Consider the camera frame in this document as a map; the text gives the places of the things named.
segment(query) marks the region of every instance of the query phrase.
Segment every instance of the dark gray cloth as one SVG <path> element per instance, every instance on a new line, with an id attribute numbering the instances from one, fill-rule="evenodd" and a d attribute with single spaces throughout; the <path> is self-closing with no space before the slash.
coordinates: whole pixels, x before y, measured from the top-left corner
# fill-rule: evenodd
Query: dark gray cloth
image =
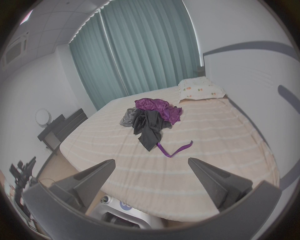
<path id="1" fill-rule="evenodd" d="M 134 118 L 135 111 L 137 110 L 136 107 L 128 108 L 124 117 L 120 121 L 120 125 L 125 127 L 132 127 L 132 120 Z"/>
<path id="2" fill-rule="evenodd" d="M 155 110 L 137 109 L 132 121 L 133 134 L 142 133 L 139 141 L 150 151 L 161 141 L 160 131 L 164 128 L 172 128 L 170 122 L 162 119 L 161 114 Z"/>

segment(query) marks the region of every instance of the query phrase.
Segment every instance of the curtain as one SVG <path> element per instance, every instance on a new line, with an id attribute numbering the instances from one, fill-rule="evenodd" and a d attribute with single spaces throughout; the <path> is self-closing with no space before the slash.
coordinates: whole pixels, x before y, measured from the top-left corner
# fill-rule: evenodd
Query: curtain
<path id="1" fill-rule="evenodd" d="M 182 0 L 114 0 L 100 14 L 129 95 L 197 76 L 199 51 Z"/>
<path id="2" fill-rule="evenodd" d="M 95 14 L 70 43 L 82 84 L 97 110 L 128 96 L 111 54 L 100 15 Z"/>

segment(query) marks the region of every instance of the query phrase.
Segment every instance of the bed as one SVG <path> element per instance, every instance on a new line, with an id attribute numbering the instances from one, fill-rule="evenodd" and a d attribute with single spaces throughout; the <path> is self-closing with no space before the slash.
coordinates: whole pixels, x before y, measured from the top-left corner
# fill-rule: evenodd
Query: bed
<path id="1" fill-rule="evenodd" d="M 253 181 L 279 186 L 274 156 L 258 132 L 228 99 L 183 100 L 178 87 L 160 89 L 115 99 L 82 123 L 61 144 L 65 158 L 78 170 L 107 159 L 116 168 L 101 190 L 145 213 L 175 221 L 199 221 L 219 211 L 188 165 L 188 158 L 201 159 Z M 161 145 L 148 152 L 133 135 L 132 127 L 121 126 L 126 110 L 141 98 L 160 98 L 182 107 L 181 121 L 162 130 Z"/>

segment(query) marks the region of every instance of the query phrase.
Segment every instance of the pillow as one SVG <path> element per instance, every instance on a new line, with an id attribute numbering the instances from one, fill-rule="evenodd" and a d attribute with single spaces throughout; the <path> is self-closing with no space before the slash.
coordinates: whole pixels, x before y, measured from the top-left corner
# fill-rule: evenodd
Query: pillow
<path id="1" fill-rule="evenodd" d="M 183 99 L 223 98 L 226 92 L 206 77 L 183 79 L 179 86 L 179 102 Z"/>

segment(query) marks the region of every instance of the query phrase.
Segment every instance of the floor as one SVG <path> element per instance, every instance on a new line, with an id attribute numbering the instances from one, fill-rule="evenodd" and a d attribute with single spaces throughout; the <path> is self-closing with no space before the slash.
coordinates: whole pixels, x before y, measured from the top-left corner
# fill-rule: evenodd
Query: floor
<path id="1" fill-rule="evenodd" d="M 42 173 L 40 174 L 38 180 L 46 187 L 50 187 L 52 183 L 62 180 L 66 177 L 72 176 L 76 173 L 78 173 L 78 171 L 75 169 L 75 167 L 73 167 L 69 163 L 69 161 L 63 156 L 60 150 L 58 150 L 57 155 L 54 155 L 49 160 Z M 98 192 L 95 199 L 88 208 L 86 215 L 88 215 L 93 210 L 93 208 L 100 202 L 101 198 L 104 195 L 105 193 L 101 190 Z M 171 220 L 164 220 L 164 222 L 166 227 L 178 227 L 190 224 Z"/>

